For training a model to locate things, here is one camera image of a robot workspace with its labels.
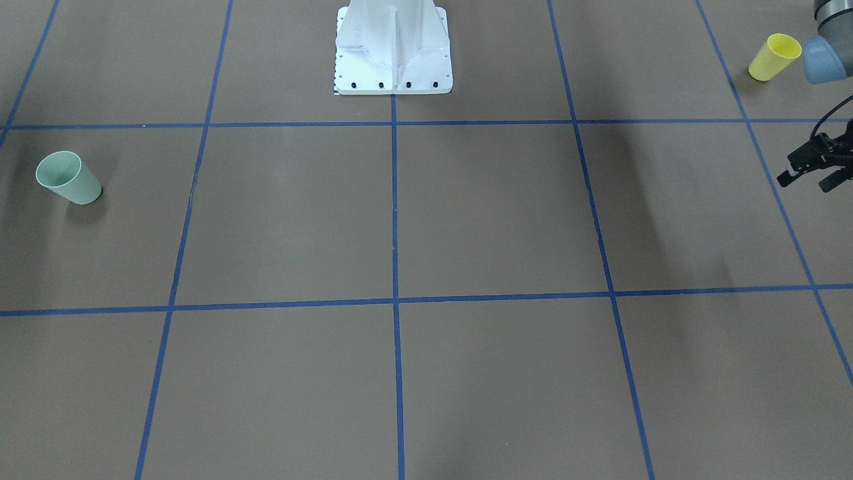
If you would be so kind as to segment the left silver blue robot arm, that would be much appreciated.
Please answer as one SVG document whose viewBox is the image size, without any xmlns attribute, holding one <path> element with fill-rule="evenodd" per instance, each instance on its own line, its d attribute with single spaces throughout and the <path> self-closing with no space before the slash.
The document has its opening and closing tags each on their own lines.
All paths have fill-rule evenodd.
<svg viewBox="0 0 853 480">
<path fill-rule="evenodd" d="M 804 44 L 804 72 L 811 84 L 849 79 L 852 75 L 852 2 L 814 1 L 817 36 Z M 780 187 L 788 187 L 804 174 L 831 169 L 820 180 L 820 189 L 828 193 L 852 177 L 852 121 L 845 131 L 832 139 L 822 132 L 823 124 L 842 107 L 851 104 L 847 97 L 832 107 L 812 128 L 805 143 L 787 155 L 789 166 L 777 176 Z"/>
</svg>

